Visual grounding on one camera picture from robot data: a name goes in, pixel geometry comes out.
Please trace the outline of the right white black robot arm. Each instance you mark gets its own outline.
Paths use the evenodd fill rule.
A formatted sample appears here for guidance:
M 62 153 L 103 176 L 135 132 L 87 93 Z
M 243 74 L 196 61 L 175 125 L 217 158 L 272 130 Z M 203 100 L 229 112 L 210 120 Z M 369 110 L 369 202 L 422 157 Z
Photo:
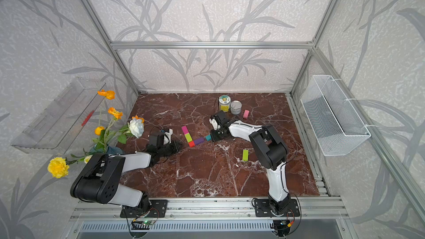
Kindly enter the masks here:
M 214 142 L 228 137 L 242 138 L 249 141 L 260 164 L 266 168 L 269 181 L 269 203 L 275 216 L 283 215 L 289 207 L 291 195 L 286 181 L 286 165 L 289 148 L 274 126 L 259 126 L 240 120 L 228 122 L 209 120 Z

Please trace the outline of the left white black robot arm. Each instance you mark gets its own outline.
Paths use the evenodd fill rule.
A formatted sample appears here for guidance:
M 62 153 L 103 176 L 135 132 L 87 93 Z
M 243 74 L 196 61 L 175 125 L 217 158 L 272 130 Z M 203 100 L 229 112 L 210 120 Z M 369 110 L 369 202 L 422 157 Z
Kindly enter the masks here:
M 181 149 L 182 143 L 172 140 L 162 146 L 149 145 L 145 152 L 93 154 L 71 185 L 70 194 L 73 198 L 86 202 L 148 209 L 151 203 L 147 192 L 122 185 L 122 174 L 153 167 L 161 158 L 177 154 Z

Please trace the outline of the lime green long block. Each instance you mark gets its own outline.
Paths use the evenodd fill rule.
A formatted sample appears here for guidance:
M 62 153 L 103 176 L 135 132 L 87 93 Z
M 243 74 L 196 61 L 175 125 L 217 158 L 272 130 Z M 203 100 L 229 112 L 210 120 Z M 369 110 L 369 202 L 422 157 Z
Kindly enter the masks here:
M 186 133 L 185 134 L 185 138 L 186 138 L 186 140 L 187 140 L 188 143 L 190 143 L 190 142 L 193 141 L 193 139 L 192 139 L 192 137 L 191 137 L 191 135 L 189 133 Z

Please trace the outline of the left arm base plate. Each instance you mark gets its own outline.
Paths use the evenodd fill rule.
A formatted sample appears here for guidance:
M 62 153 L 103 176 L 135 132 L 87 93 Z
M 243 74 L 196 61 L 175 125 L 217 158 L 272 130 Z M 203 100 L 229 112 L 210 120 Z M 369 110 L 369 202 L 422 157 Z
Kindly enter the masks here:
M 141 202 L 138 207 L 124 206 L 120 213 L 120 218 L 164 218 L 167 210 L 168 200 L 154 199 L 147 202 Z

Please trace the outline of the purple long block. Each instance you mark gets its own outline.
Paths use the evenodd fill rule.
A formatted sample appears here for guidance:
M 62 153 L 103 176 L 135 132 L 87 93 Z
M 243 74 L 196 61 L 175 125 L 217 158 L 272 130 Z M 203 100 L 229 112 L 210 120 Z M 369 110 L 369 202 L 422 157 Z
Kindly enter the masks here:
M 205 142 L 205 138 L 204 137 L 200 137 L 200 138 L 197 138 L 197 139 L 194 140 L 194 144 L 196 146 L 202 144 L 203 142 Z

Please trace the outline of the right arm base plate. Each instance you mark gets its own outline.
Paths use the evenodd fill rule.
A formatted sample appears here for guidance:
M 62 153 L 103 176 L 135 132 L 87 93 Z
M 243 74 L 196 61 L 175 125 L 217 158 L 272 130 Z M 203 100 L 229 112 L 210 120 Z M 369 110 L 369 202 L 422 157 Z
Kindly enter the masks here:
M 269 199 L 253 198 L 251 200 L 251 204 L 252 204 L 252 207 L 255 209 L 255 215 L 258 218 L 261 218 L 261 217 L 296 218 L 301 216 L 300 206 L 298 205 L 298 201 L 296 199 L 290 199 L 282 213 L 273 213 L 272 208 L 270 206 Z

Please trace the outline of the magenta long block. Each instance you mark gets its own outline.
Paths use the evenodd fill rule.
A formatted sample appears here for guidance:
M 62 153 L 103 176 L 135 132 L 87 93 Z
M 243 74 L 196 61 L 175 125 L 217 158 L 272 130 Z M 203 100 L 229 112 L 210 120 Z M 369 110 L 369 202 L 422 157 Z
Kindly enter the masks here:
M 185 135 L 189 133 L 189 131 L 188 131 L 188 129 L 187 129 L 187 126 L 183 126 L 183 127 L 182 127 L 182 131 L 183 131 L 183 133 L 184 133 Z

